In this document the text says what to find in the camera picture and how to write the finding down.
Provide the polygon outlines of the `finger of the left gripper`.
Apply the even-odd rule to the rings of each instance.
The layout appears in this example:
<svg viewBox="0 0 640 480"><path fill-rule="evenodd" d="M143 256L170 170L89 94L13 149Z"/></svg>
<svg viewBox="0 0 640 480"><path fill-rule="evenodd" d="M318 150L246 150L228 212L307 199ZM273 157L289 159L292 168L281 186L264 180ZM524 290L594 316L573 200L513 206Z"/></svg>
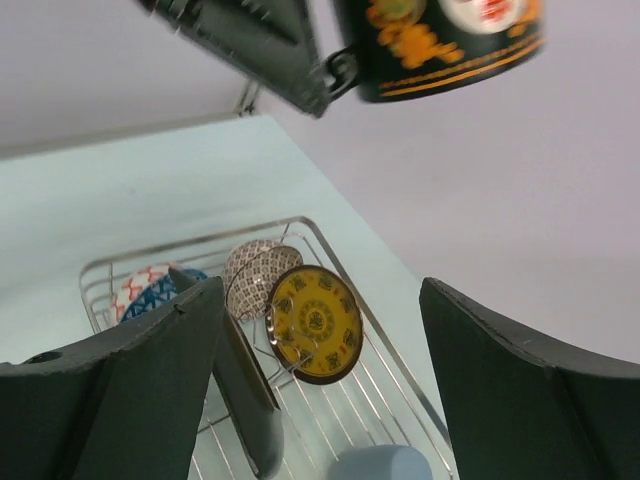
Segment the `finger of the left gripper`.
<svg viewBox="0 0 640 480"><path fill-rule="evenodd" d="M138 4L298 110L319 118L331 103L306 1Z"/></svg>

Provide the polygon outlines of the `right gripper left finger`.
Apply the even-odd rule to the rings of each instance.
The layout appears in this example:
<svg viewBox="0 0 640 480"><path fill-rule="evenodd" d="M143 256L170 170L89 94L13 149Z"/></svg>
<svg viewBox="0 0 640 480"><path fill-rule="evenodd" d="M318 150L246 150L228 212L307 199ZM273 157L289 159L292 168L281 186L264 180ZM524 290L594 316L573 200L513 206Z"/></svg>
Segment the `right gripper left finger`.
<svg viewBox="0 0 640 480"><path fill-rule="evenodd" d="M218 278L1 366L5 479L184 479L224 316Z"/></svg>

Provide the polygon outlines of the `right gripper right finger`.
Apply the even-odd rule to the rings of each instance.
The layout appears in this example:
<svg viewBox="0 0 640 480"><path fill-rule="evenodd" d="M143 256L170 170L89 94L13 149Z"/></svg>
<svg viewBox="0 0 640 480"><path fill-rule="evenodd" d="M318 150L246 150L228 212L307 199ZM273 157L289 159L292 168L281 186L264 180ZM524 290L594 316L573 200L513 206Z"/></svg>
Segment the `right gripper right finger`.
<svg viewBox="0 0 640 480"><path fill-rule="evenodd" d="M638 478L638 364L557 340L435 278L419 302L460 478Z"/></svg>

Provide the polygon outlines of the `black floral square plate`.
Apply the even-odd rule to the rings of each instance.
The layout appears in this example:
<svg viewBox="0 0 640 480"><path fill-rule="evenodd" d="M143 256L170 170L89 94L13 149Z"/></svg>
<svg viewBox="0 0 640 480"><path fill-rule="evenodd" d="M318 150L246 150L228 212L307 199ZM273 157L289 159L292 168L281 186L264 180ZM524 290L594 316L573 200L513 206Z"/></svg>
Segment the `black floral square plate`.
<svg viewBox="0 0 640 480"><path fill-rule="evenodd" d="M191 479L273 479L284 458L280 406L238 323L222 311L222 328L203 408Z"/></svg>

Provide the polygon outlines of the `blue patterned bowl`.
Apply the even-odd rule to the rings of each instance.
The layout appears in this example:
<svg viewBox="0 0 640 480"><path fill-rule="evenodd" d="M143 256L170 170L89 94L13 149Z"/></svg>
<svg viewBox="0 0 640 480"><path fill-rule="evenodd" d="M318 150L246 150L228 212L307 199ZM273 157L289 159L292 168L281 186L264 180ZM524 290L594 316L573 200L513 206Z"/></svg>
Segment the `blue patterned bowl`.
<svg viewBox="0 0 640 480"><path fill-rule="evenodd" d="M111 314L115 324L120 324L161 307L178 295L178 290L169 276L174 268L186 273L196 281L208 278L198 269L185 268L171 262L147 266L126 278L116 290L111 303Z"/></svg>

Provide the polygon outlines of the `red black mug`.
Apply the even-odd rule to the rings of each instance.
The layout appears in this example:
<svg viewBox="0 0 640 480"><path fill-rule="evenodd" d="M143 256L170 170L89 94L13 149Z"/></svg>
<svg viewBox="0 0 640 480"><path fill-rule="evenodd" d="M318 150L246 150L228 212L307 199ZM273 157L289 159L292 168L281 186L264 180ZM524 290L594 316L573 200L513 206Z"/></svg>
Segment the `red black mug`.
<svg viewBox="0 0 640 480"><path fill-rule="evenodd" d="M495 77L543 47L544 4L509 1L333 2L366 103L445 93Z"/></svg>

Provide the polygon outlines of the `light blue cup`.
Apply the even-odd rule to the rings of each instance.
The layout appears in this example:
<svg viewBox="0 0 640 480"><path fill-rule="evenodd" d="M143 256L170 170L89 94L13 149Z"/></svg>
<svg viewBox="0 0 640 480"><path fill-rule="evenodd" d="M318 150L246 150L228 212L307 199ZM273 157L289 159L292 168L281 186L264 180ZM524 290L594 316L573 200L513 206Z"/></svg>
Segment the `light blue cup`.
<svg viewBox="0 0 640 480"><path fill-rule="evenodd" d="M328 479L432 480L425 456L411 446L376 445L348 450L329 467Z"/></svg>

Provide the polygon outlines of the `wire metal dish rack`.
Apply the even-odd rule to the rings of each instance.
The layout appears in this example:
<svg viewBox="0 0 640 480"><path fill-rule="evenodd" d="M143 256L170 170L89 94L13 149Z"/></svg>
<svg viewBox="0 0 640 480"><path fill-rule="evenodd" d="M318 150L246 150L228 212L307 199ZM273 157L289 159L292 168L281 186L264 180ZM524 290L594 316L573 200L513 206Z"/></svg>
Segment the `wire metal dish rack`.
<svg viewBox="0 0 640 480"><path fill-rule="evenodd" d="M307 217L147 246L90 261L81 270L81 298L94 332L116 324L116 290L139 270L162 262L218 276L232 248L250 240L278 240L303 259L348 277L324 235ZM283 412L285 453L280 479L324 479L350 448L410 445L428 460L436 479L457 476L446 427L366 302L360 303L364 345L354 370L339 382L312 386L287 372L273 355L262 317L240 326Z"/></svg>

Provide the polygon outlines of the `red brown patterned bowl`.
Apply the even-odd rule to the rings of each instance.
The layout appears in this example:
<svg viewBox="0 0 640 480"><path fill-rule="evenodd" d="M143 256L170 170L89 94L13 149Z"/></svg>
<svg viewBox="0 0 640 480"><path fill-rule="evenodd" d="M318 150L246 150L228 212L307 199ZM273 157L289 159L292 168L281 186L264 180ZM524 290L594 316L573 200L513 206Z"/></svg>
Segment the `red brown patterned bowl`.
<svg viewBox="0 0 640 480"><path fill-rule="evenodd" d="M222 272L230 315L239 322L262 316L275 282L302 264L302 254L279 241L257 239L236 246L227 256Z"/></svg>

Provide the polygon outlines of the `yellow round plate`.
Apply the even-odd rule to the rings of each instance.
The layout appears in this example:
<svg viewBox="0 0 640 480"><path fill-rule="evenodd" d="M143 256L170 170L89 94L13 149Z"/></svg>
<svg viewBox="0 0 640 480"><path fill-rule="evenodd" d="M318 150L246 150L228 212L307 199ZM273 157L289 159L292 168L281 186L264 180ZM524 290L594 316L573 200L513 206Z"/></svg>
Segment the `yellow round plate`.
<svg viewBox="0 0 640 480"><path fill-rule="evenodd" d="M355 367L364 343L364 321L355 294L336 273L301 265L275 282L265 311L269 345L297 379L329 385Z"/></svg>

